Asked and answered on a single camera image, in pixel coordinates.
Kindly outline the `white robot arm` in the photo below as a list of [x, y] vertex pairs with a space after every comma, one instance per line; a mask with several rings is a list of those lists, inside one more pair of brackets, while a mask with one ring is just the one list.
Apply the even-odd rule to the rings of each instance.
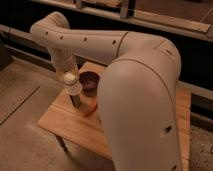
[[97, 103], [116, 171], [183, 171], [176, 121], [181, 56], [168, 39], [141, 32], [75, 30], [60, 12], [30, 28], [75, 100], [82, 85], [74, 58], [106, 65]]

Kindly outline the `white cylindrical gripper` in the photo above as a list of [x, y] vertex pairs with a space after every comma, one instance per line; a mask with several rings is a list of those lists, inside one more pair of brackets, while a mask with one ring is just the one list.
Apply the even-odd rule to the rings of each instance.
[[74, 58], [69, 58], [63, 61], [56, 61], [54, 63], [56, 73], [60, 81], [64, 81], [64, 76], [67, 72], [79, 77], [79, 70], [76, 60]]

